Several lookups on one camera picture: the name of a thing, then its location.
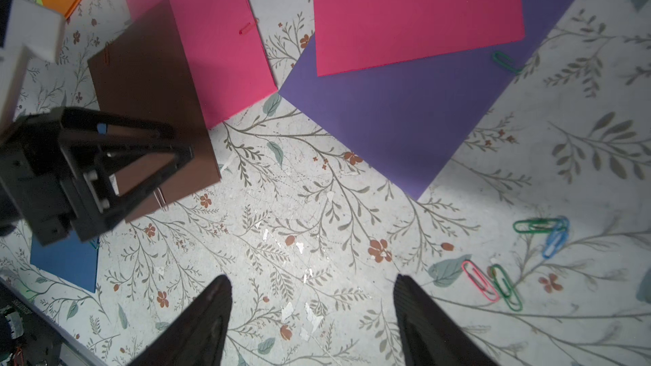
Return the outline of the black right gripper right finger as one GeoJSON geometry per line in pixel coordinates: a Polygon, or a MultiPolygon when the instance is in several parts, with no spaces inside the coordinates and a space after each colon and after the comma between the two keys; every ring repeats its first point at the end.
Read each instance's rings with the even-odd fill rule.
{"type": "Polygon", "coordinates": [[[494,365],[409,276],[397,276],[393,301],[407,365],[494,365]]]}

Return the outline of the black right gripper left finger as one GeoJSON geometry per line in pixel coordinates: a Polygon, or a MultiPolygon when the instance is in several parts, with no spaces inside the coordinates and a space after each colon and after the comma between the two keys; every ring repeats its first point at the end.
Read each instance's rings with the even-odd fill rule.
{"type": "Polygon", "coordinates": [[[232,304],[232,283],[216,277],[131,364],[221,364],[232,304]]]}

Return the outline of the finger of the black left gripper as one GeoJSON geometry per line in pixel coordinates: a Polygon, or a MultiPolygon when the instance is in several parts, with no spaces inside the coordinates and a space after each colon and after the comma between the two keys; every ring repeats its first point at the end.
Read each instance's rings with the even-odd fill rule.
{"type": "Polygon", "coordinates": [[[102,153],[172,154],[181,163],[194,158],[193,146],[180,140],[167,123],[84,108],[60,111],[60,144],[102,153]]]}
{"type": "Polygon", "coordinates": [[[100,152],[91,167],[82,172],[82,209],[76,215],[79,237],[99,237],[113,230],[138,208],[150,195],[191,162],[190,152],[168,152],[164,165],[149,173],[128,191],[117,192],[110,176],[124,171],[148,152],[100,152]]]}

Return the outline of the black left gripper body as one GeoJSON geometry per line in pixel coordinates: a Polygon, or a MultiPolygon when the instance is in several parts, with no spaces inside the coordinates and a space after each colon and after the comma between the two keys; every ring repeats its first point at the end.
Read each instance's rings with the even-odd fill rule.
{"type": "Polygon", "coordinates": [[[23,115],[1,132],[3,237],[19,220],[43,246],[71,232],[82,242],[100,237],[102,222],[83,207],[60,138],[68,130],[98,135],[101,116],[87,108],[55,108],[47,114],[23,115]]]}

